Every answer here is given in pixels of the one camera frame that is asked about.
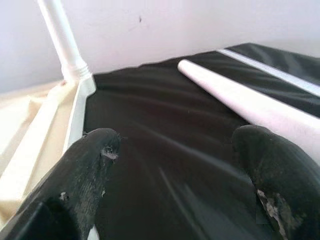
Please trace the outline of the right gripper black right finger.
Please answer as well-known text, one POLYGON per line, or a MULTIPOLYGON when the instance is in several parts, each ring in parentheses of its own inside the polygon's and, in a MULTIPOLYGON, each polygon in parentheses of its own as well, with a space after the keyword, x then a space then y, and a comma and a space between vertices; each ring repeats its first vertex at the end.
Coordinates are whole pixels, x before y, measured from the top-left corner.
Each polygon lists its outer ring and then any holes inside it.
POLYGON ((320 240, 320 166, 261 126, 238 127, 232 147, 278 240, 320 240))

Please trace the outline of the white plastic table top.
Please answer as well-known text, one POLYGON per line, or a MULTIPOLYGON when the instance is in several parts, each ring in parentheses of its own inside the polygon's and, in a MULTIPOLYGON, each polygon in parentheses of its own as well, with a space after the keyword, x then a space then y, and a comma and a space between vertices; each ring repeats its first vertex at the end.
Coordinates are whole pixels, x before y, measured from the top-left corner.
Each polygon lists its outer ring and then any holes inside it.
POLYGON ((0 228, 83 135, 92 77, 0 95, 0 228))

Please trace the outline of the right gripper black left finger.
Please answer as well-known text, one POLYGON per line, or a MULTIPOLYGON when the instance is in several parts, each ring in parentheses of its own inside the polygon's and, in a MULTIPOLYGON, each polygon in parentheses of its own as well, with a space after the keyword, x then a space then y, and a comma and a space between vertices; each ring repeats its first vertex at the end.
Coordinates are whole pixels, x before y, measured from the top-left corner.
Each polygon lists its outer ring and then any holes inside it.
POLYGON ((74 142, 3 227, 0 240, 87 240, 120 146, 111 128, 74 142))

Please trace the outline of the black cloth cover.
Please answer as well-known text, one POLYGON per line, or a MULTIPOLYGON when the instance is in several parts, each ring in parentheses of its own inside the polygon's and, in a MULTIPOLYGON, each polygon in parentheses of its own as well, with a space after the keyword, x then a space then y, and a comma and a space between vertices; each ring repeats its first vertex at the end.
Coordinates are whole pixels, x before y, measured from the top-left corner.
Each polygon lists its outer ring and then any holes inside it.
MULTIPOLYGON (((254 43, 225 49, 320 86, 320 57, 254 43)), ((320 119, 320 97, 266 72, 217 51, 185 59, 320 119)), ((259 125, 181 73, 180 61, 94 77, 84 130, 121 136, 95 219, 98 237, 279 240, 233 149, 237 128, 259 125)))

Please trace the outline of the white tape strip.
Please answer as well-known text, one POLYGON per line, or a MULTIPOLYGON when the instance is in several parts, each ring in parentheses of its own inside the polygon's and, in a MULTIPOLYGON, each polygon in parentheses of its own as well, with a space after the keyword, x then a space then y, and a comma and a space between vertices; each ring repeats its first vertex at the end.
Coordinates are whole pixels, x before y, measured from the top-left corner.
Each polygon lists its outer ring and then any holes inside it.
POLYGON ((296 77, 296 76, 291 75, 289 73, 286 73, 282 70, 279 70, 277 68, 274 68, 272 66, 269 66, 267 64, 264 64, 262 62, 259 62, 257 60, 254 60, 252 58, 249 58, 247 56, 241 55, 239 53, 236 53, 236 52, 228 50, 228 49, 219 49, 219 50, 217 50, 217 52, 220 54, 223 54, 229 58, 237 60, 241 63, 244 63, 248 66, 256 68, 260 71, 263 71, 263 72, 265 72, 269 75, 272 75, 278 79, 281 79, 282 81, 284 81, 288 84, 291 84, 297 88, 300 88, 300 89, 320 98, 320 86, 319 85, 308 82, 302 78, 296 77))

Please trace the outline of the white plastic table leg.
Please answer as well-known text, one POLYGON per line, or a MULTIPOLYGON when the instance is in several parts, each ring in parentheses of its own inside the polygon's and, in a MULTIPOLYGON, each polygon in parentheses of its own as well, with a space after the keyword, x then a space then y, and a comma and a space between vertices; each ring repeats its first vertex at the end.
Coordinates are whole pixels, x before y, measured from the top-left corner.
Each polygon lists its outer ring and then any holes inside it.
POLYGON ((37 0, 53 45, 57 52, 63 79, 76 82, 92 77, 83 60, 61 0, 37 0))
POLYGON ((249 123, 298 145, 320 164, 320 118, 246 87, 189 60, 178 70, 249 123))

